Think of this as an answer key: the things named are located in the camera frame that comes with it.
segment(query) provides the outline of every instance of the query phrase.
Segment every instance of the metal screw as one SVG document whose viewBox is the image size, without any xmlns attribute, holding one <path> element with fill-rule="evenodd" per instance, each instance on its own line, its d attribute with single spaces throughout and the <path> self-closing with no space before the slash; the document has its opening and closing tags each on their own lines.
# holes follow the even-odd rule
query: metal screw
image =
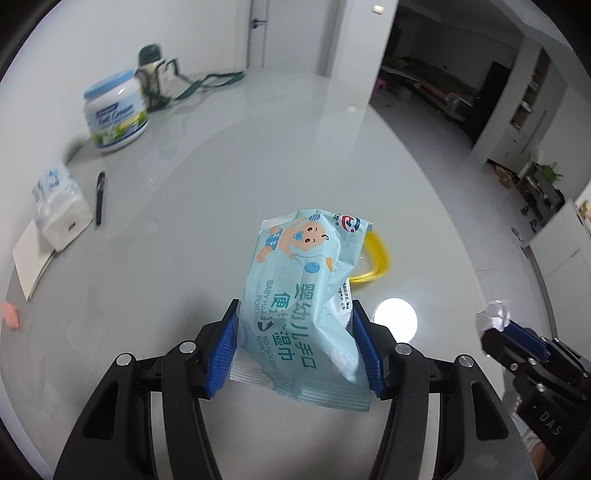
<svg viewBox="0 0 591 480">
<path fill-rule="evenodd" d="M 410 355 L 410 352 L 413 351 L 410 345 L 407 343 L 398 343 L 396 347 L 394 347 L 396 353 L 400 353 L 400 355 Z"/>
<path fill-rule="evenodd" d="M 470 368 L 474 366 L 474 359 L 470 355 L 461 355 L 460 365 L 466 368 Z"/>
<path fill-rule="evenodd" d="M 125 365 L 129 365 L 131 363 L 131 355 L 128 353 L 122 353 L 117 357 L 117 365 L 120 367 L 124 367 Z"/>
<path fill-rule="evenodd" d="M 181 350 L 181 353 L 193 353 L 196 348 L 197 345 L 195 345 L 195 342 L 183 342 L 178 347 L 178 349 Z"/>
</svg>

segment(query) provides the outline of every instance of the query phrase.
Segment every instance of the blue gripper pad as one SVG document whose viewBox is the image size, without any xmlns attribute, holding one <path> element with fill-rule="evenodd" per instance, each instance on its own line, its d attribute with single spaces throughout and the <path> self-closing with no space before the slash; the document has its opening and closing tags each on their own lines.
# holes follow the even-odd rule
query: blue gripper pad
<svg viewBox="0 0 591 480">
<path fill-rule="evenodd" d="M 545 343 L 516 323 L 510 322 L 503 330 L 503 333 L 519 344 L 520 347 L 530 353 L 536 360 L 545 362 L 550 357 Z"/>
<path fill-rule="evenodd" d="M 223 387 L 228 377 L 228 372 L 232 366 L 232 359 L 236 352 L 237 334 L 238 316 L 236 315 L 236 310 L 234 310 L 209 356 L 207 381 L 205 382 L 205 392 L 209 398 L 213 398 L 216 392 Z"/>
<path fill-rule="evenodd" d="M 353 338 L 359 347 L 365 372 L 369 380 L 369 387 L 378 398 L 382 398 L 386 393 L 386 384 L 384 383 L 384 369 L 382 359 L 378 352 L 378 347 L 374 343 L 371 332 L 371 324 L 365 312 L 358 312 L 353 304 L 353 316 L 351 318 L 353 327 Z"/>
</svg>

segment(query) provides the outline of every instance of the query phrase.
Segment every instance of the plastic bag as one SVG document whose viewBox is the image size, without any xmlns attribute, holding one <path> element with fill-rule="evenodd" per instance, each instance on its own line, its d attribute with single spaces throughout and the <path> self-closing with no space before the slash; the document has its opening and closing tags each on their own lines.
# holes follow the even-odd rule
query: plastic bag
<svg viewBox="0 0 591 480">
<path fill-rule="evenodd" d="M 494 328 L 502 332 L 511 322 L 509 300 L 494 300 L 488 303 L 485 310 L 476 313 L 476 330 L 482 338 L 484 332 Z"/>
<path fill-rule="evenodd" d="M 347 278 L 371 224 L 323 210 L 265 220 L 239 311 L 230 378 L 315 405 L 367 411 L 365 366 L 347 332 Z"/>
</svg>

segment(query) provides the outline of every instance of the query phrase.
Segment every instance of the green strap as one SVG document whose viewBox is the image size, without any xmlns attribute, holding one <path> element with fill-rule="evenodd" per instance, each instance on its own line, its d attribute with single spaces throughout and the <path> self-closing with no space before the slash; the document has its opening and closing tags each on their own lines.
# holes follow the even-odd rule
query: green strap
<svg viewBox="0 0 591 480">
<path fill-rule="evenodd" d="M 148 111 L 155 111 L 161 110 L 162 108 L 166 107 L 171 101 L 173 100 L 185 100 L 189 98 L 192 94 L 194 94 L 199 88 L 218 88 L 224 87 L 227 85 L 231 85 L 233 83 L 239 82 L 244 78 L 244 72 L 232 72 L 232 73 L 210 73 L 209 75 L 205 76 L 204 78 L 192 81 L 189 77 L 183 75 L 178 68 L 178 61 L 177 59 L 170 60 L 168 62 L 174 66 L 174 74 L 180 78 L 181 80 L 187 82 L 189 84 L 189 88 L 187 88 L 183 93 L 181 93 L 178 97 L 172 98 L 168 96 L 161 95 L 157 92 L 152 92 L 150 90 L 144 90 L 144 94 L 147 97 L 154 98 L 160 100 L 158 105 L 152 106 L 148 109 Z M 212 78 L 224 79 L 228 78 L 227 81 L 223 83 L 216 83 L 215 85 L 204 85 L 204 83 Z"/>
</svg>

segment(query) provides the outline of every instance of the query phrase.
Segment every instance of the tissue pack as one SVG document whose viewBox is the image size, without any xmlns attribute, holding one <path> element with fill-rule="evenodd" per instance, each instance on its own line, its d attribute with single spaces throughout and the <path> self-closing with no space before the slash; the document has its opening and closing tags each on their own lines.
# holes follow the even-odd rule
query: tissue pack
<svg viewBox="0 0 591 480">
<path fill-rule="evenodd" d="M 60 252 L 90 225 L 93 216 L 79 185 L 64 165 L 50 168 L 33 187 L 35 224 Z"/>
<path fill-rule="evenodd" d="M 363 360 L 346 330 L 348 276 L 371 224 L 323 210 L 265 220 L 239 308 L 230 378 L 315 405 L 366 411 Z"/>
</svg>

